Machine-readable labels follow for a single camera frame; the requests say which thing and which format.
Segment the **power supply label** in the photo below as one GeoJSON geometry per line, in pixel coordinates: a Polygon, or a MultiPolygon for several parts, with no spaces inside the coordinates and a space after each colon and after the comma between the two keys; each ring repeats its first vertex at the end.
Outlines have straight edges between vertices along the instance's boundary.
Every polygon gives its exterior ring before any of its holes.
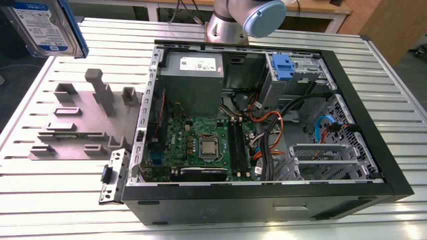
{"type": "Polygon", "coordinates": [[[37,44],[46,51],[65,51],[68,49],[60,28],[54,25],[48,5],[41,3],[16,2],[13,11],[26,32],[37,44]]]}
{"type": "Polygon", "coordinates": [[[178,70],[216,71],[215,58],[208,57],[181,57],[178,70]]]}

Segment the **ram slot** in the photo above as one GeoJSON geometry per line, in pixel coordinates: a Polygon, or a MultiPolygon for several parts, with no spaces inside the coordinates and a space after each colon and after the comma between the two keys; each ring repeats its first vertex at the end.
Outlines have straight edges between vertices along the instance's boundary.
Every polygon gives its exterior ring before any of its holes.
{"type": "Polygon", "coordinates": [[[235,138],[237,148],[237,167],[239,172],[248,173],[248,160],[247,160],[247,149],[245,149],[245,135],[243,132],[241,122],[235,124],[235,138]]]}
{"type": "Polygon", "coordinates": [[[235,121],[228,120],[228,148],[229,148],[229,161],[231,161],[231,171],[236,175],[239,172],[237,168],[237,152],[236,152],[236,136],[235,136],[235,121]]]}

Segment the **hard drive label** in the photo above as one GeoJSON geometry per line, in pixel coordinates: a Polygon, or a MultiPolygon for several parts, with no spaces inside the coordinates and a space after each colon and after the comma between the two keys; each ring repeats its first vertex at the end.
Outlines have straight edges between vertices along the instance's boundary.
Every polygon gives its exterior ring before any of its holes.
{"type": "Polygon", "coordinates": [[[46,51],[65,51],[66,41],[45,4],[16,2],[13,11],[36,45],[46,51]]]}

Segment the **blue drive bay latch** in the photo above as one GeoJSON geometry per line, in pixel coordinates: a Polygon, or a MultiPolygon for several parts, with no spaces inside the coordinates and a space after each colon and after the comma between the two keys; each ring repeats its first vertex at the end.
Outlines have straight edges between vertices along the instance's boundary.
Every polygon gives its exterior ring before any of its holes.
{"type": "Polygon", "coordinates": [[[295,73],[295,63],[288,54],[272,54],[272,67],[276,72],[277,80],[288,81],[295,73]]]}

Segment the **wooden cabinet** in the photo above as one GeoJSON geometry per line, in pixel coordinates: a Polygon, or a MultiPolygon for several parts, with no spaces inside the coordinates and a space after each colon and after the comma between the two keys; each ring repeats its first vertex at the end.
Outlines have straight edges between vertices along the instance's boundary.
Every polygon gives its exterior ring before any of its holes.
{"type": "Polygon", "coordinates": [[[395,65],[427,31],[427,0],[345,0],[339,34],[367,35],[395,65]]]}

